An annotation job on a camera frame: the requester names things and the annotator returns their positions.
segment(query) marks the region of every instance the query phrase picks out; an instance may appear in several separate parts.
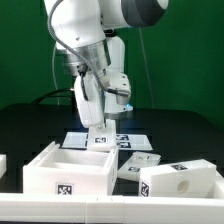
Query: green wall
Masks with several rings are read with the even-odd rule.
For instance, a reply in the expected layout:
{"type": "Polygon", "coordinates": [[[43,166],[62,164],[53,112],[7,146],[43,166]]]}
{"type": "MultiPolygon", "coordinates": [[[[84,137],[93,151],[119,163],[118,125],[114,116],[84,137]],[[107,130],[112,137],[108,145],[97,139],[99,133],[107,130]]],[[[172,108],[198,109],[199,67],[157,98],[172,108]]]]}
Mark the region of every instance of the green wall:
{"type": "MultiPolygon", "coordinates": [[[[223,0],[170,0],[159,24],[142,29],[151,88],[139,30],[119,31],[127,46],[125,70],[134,107],[195,111],[224,129],[223,9],[223,0]]],[[[54,90],[54,41],[48,35],[40,0],[1,0],[0,17],[3,108],[31,102],[54,90]]],[[[71,77],[63,74],[59,56],[56,62],[59,87],[71,87],[71,77]]]]}

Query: table surface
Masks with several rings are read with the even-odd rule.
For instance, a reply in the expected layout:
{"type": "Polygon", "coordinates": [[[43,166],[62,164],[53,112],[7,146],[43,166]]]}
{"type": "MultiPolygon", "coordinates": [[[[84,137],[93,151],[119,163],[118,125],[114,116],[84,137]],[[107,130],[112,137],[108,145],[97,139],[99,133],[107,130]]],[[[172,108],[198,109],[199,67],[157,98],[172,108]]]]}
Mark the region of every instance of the table surface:
{"type": "MultiPolygon", "coordinates": [[[[224,133],[197,113],[136,109],[116,127],[119,134],[147,135],[160,164],[206,159],[224,175],[224,133]]],[[[87,132],[70,106],[14,104],[0,110],[0,154],[7,156],[0,192],[22,193],[22,167],[52,141],[62,144],[68,131],[87,132]]],[[[119,152],[119,167],[132,153],[119,152]]],[[[117,179],[115,195],[137,191],[137,182],[117,179]]]]}

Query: open white box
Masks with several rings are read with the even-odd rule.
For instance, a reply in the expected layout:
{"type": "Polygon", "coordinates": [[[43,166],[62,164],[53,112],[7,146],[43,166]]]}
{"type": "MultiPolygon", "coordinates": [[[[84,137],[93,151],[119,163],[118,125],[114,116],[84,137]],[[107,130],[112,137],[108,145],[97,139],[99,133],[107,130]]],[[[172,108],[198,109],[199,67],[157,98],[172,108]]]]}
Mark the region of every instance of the open white box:
{"type": "Polygon", "coordinates": [[[118,149],[109,153],[60,149],[52,142],[23,167],[23,193],[111,195],[118,149]]]}

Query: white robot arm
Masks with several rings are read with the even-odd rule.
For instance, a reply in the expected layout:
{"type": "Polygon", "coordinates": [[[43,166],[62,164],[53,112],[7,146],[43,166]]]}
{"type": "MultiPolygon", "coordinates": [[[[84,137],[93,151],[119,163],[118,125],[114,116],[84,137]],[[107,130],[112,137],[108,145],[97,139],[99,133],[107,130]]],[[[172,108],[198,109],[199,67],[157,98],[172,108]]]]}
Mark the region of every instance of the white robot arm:
{"type": "Polygon", "coordinates": [[[109,151],[116,146],[115,124],[104,120],[102,95],[107,94],[108,99],[120,105],[125,105],[131,95],[127,76],[122,73],[122,62],[118,66],[115,63],[119,52],[109,53],[107,43],[113,45],[113,38],[106,38],[104,31],[152,26],[164,14],[168,1],[45,0],[49,32],[56,40],[58,50],[67,56],[72,75],[77,76],[74,91],[81,122],[90,129],[89,137],[94,135],[93,139],[96,139],[97,135],[98,139],[112,139],[96,147],[90,143],[95,144],[95,140],[89,139],[88,149],[109,151]],[[114,56],[111,68],[108,68],[110,55],[114,56]]]}

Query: white cube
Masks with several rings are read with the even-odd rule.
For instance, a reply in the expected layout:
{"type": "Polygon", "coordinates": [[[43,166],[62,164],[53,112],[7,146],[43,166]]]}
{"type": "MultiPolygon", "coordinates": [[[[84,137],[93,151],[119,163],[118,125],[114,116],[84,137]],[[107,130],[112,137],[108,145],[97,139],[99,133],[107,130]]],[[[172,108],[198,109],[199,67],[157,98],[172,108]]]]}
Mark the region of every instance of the white cube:
{"type": "Polygon", "coordinates": [[[160,155],[152,153],[134,152],[131,158],[118,170],[117,177],[138,182],[140,169],[157,166],[160,158],[160,155]]]}
{"type": "Polygon", "coordinates": [[[212,197],[215,179],[216,166],[206,160],[142,168],[139,196],[212,197]]]}
{"type": "Polygon", "coordinates": [[[117,178],[118,149],[91,152],[50,144],[23,167],[23,192],[111,195],[117,178]]]}

